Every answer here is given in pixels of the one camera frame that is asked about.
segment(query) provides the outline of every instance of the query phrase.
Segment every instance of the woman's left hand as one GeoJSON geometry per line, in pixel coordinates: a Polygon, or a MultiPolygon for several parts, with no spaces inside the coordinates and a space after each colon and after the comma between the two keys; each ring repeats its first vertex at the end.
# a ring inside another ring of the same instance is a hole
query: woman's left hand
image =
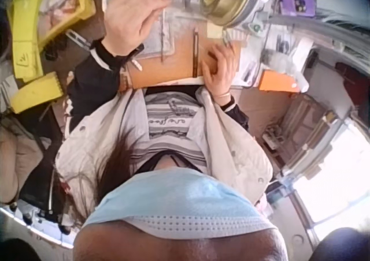
{"type": "Polygon", "coordinates": [[[202,61],[204,82],[213,100],[218,105],[224,106],[231,100],[230,87],[235,77],[238,63],[234,48],[217,44],[212,49],[217,57],[217,73],[211,74],[208,65],[202,61]]]}

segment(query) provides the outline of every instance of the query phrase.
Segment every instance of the bright window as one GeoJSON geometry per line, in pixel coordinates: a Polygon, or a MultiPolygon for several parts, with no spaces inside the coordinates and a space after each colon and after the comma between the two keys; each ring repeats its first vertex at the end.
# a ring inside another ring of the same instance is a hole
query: bright window
{"type": "Polygon", "coordinates": [[[313,222],[325,221],[314,226],[320,238],[351,220],[370,216],[370,208],[365,208],[369,206],[370,144],[347,120],[331,146],[319,164],[321,171],[311,180],[302,177],[294,184],[313,222]]]}

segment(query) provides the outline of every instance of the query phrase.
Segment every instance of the hand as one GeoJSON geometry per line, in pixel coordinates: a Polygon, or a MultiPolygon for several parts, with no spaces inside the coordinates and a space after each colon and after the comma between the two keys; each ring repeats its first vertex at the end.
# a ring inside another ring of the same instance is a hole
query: hand
{"type": "Polygon", "coordinates": [[[211,74],[207,64],[202,61],[204,82],[213,100],[218,105],[224,106],[231,100],[230,87],[238,64],[234,48],[219,46],[217,44],[212,49],[217,57],[217,73],[211,74]]]}
{"type": "Polygon", "coordinates": [[[110,0],[104,15],[103,46],[114,56],[127,56],[149,35],[171,0],[110,0]]]}

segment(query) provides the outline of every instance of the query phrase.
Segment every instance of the surgical face mask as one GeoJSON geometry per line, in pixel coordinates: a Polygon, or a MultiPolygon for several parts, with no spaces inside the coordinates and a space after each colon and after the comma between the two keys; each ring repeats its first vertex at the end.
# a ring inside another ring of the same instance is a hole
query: surgical face mask
{"type": "Polygon", "coordinates": [[[178,167],[135,175],[104,197],[84,227],[119,220],[153,236],[179,240],[275,228],[237,191],[178,167]]]}

